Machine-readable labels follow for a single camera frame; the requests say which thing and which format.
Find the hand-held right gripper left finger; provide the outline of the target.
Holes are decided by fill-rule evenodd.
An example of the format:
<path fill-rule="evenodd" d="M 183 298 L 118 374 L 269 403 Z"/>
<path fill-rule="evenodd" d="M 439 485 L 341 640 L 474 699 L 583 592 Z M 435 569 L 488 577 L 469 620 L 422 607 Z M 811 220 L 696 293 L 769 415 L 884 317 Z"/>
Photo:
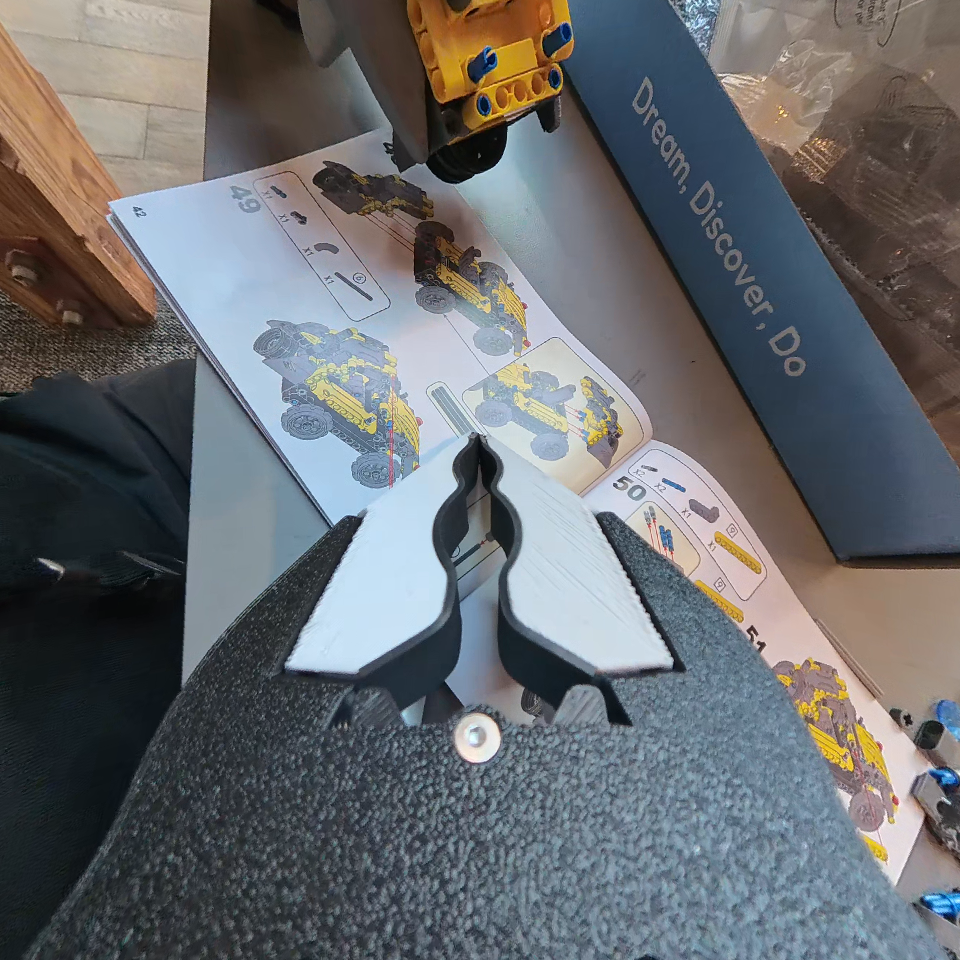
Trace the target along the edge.
<path fill-rule="evenodd" d="M 455 438 L 364 512 L 301 628 L 285 672 L 387 690 L 400 710 L 460 655 L 453 556 L 469 531 L 479 436 Z"/>

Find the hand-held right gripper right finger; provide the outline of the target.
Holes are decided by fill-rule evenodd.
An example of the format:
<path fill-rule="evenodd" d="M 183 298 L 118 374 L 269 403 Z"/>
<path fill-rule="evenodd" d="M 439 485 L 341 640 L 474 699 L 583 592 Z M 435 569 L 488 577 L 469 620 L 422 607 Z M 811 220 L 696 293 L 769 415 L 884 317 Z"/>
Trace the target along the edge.
<path fill-rule="evenodd" d="M 677 666 L 596 514 L 576 493 L 493 437 L 480 438 L 497 579 L 500 662 L 554 723 L 630 727 L 614 680 Z"/>

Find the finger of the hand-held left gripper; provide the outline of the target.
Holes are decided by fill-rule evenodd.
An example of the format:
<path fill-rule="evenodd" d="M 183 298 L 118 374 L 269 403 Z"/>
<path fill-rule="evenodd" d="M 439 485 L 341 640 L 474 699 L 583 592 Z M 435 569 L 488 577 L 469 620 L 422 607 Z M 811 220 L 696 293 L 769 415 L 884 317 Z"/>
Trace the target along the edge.
<path fill-rule="evenodd" d="M 311 59 L 327 68 L 350 51 L 391 129 L 399 171 L 424 164 L 450 177 L 442 150 L 450 143 L 403 1 L 298 1 Z"/>

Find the yellow toy brick vehicle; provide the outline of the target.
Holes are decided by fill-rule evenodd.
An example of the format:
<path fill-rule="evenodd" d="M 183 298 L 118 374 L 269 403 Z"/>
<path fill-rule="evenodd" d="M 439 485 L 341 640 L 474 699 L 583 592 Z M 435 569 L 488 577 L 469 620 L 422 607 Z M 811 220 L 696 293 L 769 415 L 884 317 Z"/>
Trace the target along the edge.
<path fill-rule="evenodd" d="M 492 170 L 510 126 L 561 124 L 562 61 L 573 50 L 567 1 L 407 1 L 425 73 L 425 164 L 442 182 Z"/>

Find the grey desk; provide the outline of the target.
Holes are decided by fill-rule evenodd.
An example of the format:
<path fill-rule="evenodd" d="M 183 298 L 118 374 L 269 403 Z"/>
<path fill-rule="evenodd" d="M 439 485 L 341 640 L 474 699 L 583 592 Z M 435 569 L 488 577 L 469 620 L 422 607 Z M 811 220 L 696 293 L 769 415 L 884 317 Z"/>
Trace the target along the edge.
<path fill-rule="evenodd" d="M 385 123 L 350 53 L 329 69 L 255 2 L 211 4 L 203 175 L 238 174 Z M 641 400 L 656 438 L 731 495 L 810 616 L 926 715 L 958 695 L 958 569 L 839 565 L 569 87 L 557 132 L 513 127 L 462 195 L 558 318 Z M 183 677 L 327 529 L 197 358 Z"/>

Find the toy vehicle instruction booklet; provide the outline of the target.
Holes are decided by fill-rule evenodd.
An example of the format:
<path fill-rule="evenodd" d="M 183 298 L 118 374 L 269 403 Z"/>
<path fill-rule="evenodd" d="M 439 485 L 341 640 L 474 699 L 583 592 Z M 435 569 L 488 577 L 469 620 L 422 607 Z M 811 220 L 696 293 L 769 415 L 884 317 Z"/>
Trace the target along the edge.
<path fill-rule="evenodd" d="M 531 280 L 493 206 L 378 133 L 114 206 L 116 231 L 330 526 L 455 436 L 487 433 L 627 522 L 774 667 L 880 868 L 901 879 L 922 829 L 922 762 L 804 608 L 749 517 L 656 432 L 641 375 L 647 294 L 561 259 Z"/>

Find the person's dark clothing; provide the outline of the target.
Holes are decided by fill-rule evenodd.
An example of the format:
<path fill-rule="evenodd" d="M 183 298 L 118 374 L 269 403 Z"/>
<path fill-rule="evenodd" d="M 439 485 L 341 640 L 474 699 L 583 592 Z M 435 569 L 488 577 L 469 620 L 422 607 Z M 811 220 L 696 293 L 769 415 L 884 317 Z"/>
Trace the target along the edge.
<path fill-rule="evenodd" d="M 195 378 L 2 395 L 2 958 L 87 869 L 181 689 Z"/>

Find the wooden furniture leg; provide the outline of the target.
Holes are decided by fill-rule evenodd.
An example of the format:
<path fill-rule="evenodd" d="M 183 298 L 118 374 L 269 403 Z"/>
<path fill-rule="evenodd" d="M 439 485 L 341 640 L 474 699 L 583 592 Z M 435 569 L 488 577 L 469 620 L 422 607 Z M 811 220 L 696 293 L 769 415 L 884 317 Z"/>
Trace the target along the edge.
<path fill-rule="evenodd" d="M 51 327 L 144 328 L 155 287 L 110 227 L 119 188 L 1 30 L 1 286 Z"/>

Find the blue cardboard box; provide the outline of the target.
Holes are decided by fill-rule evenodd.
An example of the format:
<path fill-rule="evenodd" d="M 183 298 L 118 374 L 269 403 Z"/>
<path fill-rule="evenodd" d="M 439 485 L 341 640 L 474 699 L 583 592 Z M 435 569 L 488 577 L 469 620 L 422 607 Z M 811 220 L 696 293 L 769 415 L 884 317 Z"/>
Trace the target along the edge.
<path fill-rule="evenodd" d="M 958 562 L 958 465 L 669 2 L 571 2 L 568 74 L 840 562 Z"/>

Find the grey and blue brick piece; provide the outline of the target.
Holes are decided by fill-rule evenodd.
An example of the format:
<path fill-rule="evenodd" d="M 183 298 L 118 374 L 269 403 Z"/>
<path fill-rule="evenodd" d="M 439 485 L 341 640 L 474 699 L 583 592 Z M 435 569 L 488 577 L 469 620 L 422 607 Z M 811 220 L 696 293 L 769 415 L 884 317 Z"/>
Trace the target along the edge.
<path fill-rule="evenodd" d="M 931 767 L 916 777 L 911 795 L 930 834 L 959 860 L 959 774 L 949 766 Z"/>

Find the clear plastic bag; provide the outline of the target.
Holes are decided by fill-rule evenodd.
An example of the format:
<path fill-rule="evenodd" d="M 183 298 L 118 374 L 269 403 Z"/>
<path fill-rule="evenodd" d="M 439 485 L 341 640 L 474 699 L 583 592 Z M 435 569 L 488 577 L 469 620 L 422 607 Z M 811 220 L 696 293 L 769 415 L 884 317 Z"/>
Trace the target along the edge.
<path fill-rule="evenodd" d="M 672 2 L 944 444 L 959 426 L 959 3 Z"/>

